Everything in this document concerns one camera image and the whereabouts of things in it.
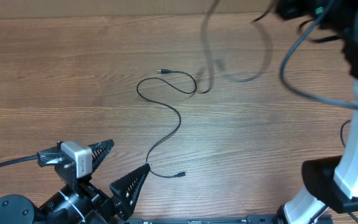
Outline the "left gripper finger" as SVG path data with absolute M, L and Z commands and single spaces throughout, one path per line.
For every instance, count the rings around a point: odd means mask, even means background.
M 113 147 L 114 141 L 112 139 L 89 145 L 92 152 L 92 172 L 96 171 Z
M 134 213 L 140 191 L 149 172 L 150 165 L 144 164 L 110 184 L 116 215 L 121 220 L 129 219 Z

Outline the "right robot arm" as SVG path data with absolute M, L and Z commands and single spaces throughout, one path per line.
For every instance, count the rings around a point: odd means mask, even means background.
M 340 128 L 344 152 L 340 156 L 308 160 L 302 164 L 303 187 L 277 212 L 277 223 L 331 223 L 326 210 L 354 216 L 358 212 L 358 1 L 278 1 L 276 13 L 284 20 L 309 16 L 308 28 L 284 57 L 279 77 L 283 86 L 304 98 L 350 109 L 352 118 Z M 285 69 L 295 50 L 315 28 L 331 30 L 343 42 L 342 53 L 353 77 L 354 100 L 339 101 L 314 95 L 291 85 Z

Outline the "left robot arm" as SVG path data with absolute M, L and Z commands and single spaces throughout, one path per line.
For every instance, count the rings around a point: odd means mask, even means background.
M 60 141 L 39 151 L 38 165 L 54 166 L 64 187 L 40 207 L 23 195 L 1 197 L 0 223 L 113 223 L 115 217 L 129 219 L 150 166 L 144 164 L 112 182 L 113 196 L 109 197 L 90 180 L 113 146 L 111 139 L 90 145 Z

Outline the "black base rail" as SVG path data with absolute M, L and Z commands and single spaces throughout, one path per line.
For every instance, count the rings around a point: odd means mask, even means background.
M 277 215 L 248 215 L 237 218 L 171 218 L 171 219 L 142 219 L 130 218 L 123 224 L 284 224 Z

